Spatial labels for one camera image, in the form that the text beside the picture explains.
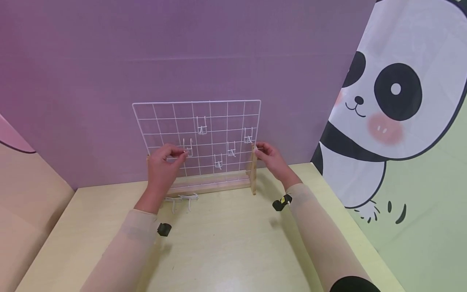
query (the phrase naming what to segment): panda nose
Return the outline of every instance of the panda nose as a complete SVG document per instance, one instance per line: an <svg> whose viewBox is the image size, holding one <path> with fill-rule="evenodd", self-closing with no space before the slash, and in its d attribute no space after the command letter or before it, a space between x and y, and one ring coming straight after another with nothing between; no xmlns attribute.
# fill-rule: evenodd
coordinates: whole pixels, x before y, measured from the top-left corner
<svg viewBox="0 0 467 292"><path fill-rule="evenodd" d="M361 96L355 96L355 102L360 106L363 104L363 98Z"/></svg>

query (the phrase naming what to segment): panda poster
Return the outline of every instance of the panda poster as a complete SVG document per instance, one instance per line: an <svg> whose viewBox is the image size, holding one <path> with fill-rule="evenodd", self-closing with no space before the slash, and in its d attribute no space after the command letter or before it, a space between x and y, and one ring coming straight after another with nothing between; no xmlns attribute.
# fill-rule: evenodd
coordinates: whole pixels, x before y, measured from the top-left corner
<svg viewBox="0 0 467 292"><path fill-rule="evenodd" d="M379 0L311 160L407 291L464 286L466 91L467 0Z"/></svg>

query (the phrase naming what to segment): finger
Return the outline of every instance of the finger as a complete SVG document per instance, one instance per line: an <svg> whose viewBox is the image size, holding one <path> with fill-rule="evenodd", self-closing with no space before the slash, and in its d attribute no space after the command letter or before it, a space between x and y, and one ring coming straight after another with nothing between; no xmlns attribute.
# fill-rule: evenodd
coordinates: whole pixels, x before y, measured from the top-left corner
<svg viewBox="0 0 467 292"><path fill-rule="evenodd" d="M257 142L256 146L262 148L262 151L267 154L270 154L275 149L271 144L261 141Z"/></svg>
<svg viewBox="0 0 467 292"><path fill-rule="evenodd" d="M267 162L271 158L269 155L267 155L266 153L258 149L255 150L255 154L256 154L256 157L258 157L258 159L264 162Z"/></svg>
<svg viewBox="0 0 467 292"><path fill-rule="evenodd" d="M158 151L156 151L156 155L160 155L162 158L166 158L167 156L178 157L184 152L184 149L181 147L177 147L172 144L164 144Z"/></svg>
<svg viewBox="0 0 467 292"><path fill-rule="evenodd" d="M185 162L186 157L188 156L188 152L182 153L173 163L172 165L179 169L182 164Z"/></svg>

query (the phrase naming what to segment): wooden stand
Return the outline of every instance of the wooden stand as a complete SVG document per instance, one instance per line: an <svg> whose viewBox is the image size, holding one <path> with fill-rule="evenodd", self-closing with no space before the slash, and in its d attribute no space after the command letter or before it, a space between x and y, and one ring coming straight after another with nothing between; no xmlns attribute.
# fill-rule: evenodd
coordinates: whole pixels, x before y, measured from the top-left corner
<svg viewBox="0 0 467 292"><path fill-rule="evenodd" d="M250 187L253 195L256 195L256 157L252 145L250 163L246 171L230 171L206 175L177 178L167 193L168 197L178 195L192 195L207 192L219 192Z"/></svg>

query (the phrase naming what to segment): pink cheek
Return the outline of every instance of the pink cheek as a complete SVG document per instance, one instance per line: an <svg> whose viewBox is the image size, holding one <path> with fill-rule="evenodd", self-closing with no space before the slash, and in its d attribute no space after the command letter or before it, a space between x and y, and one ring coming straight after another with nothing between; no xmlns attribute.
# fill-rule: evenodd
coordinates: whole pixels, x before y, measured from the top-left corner
<svg viewBox="0 0 467 292"><path fill-rule="evenodd" d="M388 118L383 113L370 116L367 127L370 135L382 144L396 145L403 139L401 123Z"/></svg>
<svg viewBox="0 0 467 292"><path fill-rule="evenodd" d="M336 102L334 103L334 107L339 105L342 101L342 91L339 91L339 95L337 96Z"/></svg>

